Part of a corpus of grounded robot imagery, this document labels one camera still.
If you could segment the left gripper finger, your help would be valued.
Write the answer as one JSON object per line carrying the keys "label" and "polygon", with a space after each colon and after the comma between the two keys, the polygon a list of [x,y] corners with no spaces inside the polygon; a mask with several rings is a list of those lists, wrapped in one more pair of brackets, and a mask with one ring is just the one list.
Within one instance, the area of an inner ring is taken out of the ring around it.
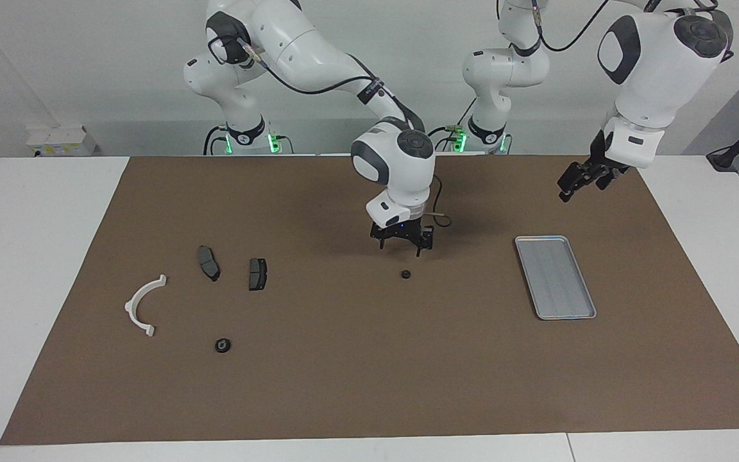
{"label": "left gripper finger", "polygon": [[595,181],[595,166],[590,161],[572,162],[557,179],[557,186],[560,190],[558,197],[563,203],[567,203],[578,190],[592,184],[593,181]]}
{"label": "left gripper finger", "polygon": [[629,169],[629,166],[599,166],[595,175],[595,184],[599,190],[604,191],[615,179],[624,175]]}

